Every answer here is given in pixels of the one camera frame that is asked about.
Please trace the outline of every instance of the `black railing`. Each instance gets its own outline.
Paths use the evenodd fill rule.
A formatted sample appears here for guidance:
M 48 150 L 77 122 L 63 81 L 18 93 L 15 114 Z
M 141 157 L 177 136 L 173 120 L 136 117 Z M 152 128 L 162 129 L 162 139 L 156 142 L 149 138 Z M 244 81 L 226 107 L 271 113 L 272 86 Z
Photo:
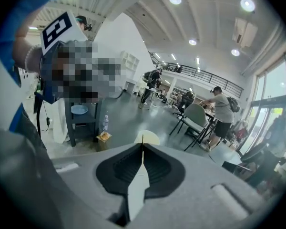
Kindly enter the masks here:
M 163 63 L 160 62 L 156 59 L 156 57 L 150 53 L 152 61 L 154 63 L 154 65 L 156 65 L 156 68 L 160 67 L 163 70 L 166 71 L 172 71 L 172 72 L 177 72 L 178 73 L 178 65 L 175 63 Z M 194 78 L 197 78 L 201 81 L 204 82 L 208 82 L 214 86 L 220 86 L 222 89 L 226 90 L 227 92 L 240 97 L 242 92 L 243 92 L 243 88 L 218 76 L 215 74 L 211 74 L 209 72 L 206 71 L 202 71 L 202 70 L 198 70 L 194 67 L 189 67 L 186 65 L 180 65 L 180 67 L 182 67 L 180 74 L 185 74 Z

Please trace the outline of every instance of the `pixelated area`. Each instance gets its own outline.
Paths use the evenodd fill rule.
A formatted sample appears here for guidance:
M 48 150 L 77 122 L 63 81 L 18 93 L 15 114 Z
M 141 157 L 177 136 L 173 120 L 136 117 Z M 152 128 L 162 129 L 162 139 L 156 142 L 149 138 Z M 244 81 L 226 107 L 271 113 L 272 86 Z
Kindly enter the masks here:
M 99 99 L 117 98 L 122 92 L 126 74 L 121 60 L 104 58 L 91 41 L 61 43 L 52 56 L 45 80 L 57 99 L 68 98 L 75 103 L 93 103 Z

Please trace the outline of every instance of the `plastic bottle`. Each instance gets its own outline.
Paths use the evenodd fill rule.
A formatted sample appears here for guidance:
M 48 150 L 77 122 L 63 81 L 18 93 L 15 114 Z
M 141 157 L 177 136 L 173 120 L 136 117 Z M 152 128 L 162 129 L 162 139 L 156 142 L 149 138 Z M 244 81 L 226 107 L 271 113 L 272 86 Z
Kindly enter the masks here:
M 103 119 L 103 131 L 107 131 L 108 130 L 108 124 L 109 124 L 109 117 L 108 115 L 106 114 L 104 116 L 104 119 Z

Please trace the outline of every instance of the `air conditioner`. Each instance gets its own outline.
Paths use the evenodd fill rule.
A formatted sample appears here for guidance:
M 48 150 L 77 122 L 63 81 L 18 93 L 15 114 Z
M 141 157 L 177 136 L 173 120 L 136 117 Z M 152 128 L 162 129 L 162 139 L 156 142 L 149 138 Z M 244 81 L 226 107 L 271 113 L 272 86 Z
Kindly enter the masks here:
M 255 38 L 256 32 L 257 27 L 255 25 L 243 19 L 236 18 L 232 39 L 240 45 L 241 48 L 250 47 L 253 39 Z

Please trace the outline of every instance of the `cable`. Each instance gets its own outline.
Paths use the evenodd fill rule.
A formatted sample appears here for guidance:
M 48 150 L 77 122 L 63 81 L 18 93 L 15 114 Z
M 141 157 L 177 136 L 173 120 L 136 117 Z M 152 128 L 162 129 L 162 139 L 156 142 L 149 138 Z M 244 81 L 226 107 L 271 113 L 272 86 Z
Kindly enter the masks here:
M 49 129 L 50 119 L 49 119 L 49 117 L 48 117 L 48 114 L 47 114 L 47 111 L 46 111 L 46 106 L 45 106 L 45 104 L 44 104 L 44 101 L 42 101 L 42 104 L 43 104 L 43 107 L 44 107 L 44 111 L 46 112 L 46 116 L 47 116 L 46 121 L 47 121 L 47 126 L 48 126 L 48 128 L 47 128 L 46 130 L 41 130 L 41 131 L 46 132 L 46 131 Z

